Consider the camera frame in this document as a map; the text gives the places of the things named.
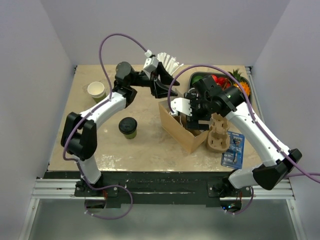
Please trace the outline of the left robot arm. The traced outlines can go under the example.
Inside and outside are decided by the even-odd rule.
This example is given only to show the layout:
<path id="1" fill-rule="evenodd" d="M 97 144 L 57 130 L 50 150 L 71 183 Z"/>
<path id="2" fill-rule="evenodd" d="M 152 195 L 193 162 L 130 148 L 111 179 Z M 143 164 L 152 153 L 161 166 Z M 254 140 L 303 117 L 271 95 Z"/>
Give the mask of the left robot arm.
<path id="1" fill-rule="evenodd" d="M 99 196 L 104 190 L 104 184 L 99 181 L 101 171 L 98 169 L 94 154 L 98 146 L 97 130 L 110 117 L 127 108 L 135 99 L 135 87 L 150 88 L 151 95 L 161 99 L 177 93 L 168 86 L 172 83 L 175 67 L 165 67 L 162 62 L 145 64 L 142 71 L 136 71 L 126 61 L 119 63 L 115 69 L 113 89 L 106 99 L 100 101 L 82 113 L 71 112 L 67 115 L 61 146 L 63 159 L 66 154 L 72 155 L 88 182 L 86 191 L 92 196 Z"/>

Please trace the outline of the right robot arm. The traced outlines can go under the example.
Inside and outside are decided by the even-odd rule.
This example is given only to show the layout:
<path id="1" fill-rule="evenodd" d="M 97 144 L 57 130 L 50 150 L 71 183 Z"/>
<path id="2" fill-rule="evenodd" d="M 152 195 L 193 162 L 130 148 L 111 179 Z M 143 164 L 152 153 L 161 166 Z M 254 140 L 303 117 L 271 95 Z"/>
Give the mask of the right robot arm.
<path id="1" fill-rule="evenodd" d="M 247 186 L 272 190 L 302 158 L 297 148 L 290 149 L 268 129 L 238 87 L 223 90 L 209 74 L 195 81 L 192 87 L 193 92 L 184 94 L 191 105 L 187 127 L 195 129 L 197 120 L 219 114 L 240 130 L 262 161 L 259 166 L 232 172 L 222 183 L 227 196 L 233 197 Z"/>

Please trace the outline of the green paper coffee cup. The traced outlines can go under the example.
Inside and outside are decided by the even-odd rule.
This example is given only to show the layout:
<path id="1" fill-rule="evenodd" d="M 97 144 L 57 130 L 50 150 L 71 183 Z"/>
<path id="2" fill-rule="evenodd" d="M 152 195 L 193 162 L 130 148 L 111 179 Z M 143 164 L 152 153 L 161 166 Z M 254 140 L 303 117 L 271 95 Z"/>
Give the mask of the green paper coffee cup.
<path id="1" fill-rule="evenodd" d="M 130 131 L 123 131 L 122 134 L 124 135 L 124 137 L 126 139 L 134 139 L 136 136 L 137 136 L 137 130 L 134 129 L 134 130 L 130 130 Z"/>

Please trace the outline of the brown paper bag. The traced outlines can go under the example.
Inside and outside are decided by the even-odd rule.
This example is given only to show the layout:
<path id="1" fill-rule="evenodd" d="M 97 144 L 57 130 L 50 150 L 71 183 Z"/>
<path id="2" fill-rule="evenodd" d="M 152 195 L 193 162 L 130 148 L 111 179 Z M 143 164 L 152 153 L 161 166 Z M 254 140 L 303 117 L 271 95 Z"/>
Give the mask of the brown paper bag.
<path id="1" fill-rule="evenodd" d="M 173 117 L 169 113 L 166 101 L 158 103 L 159 116 L 162 128 L 186 150 L 188 154 L 193 153 L 208 137 L 208 130 L 186 129 L 186 117 Z"/>

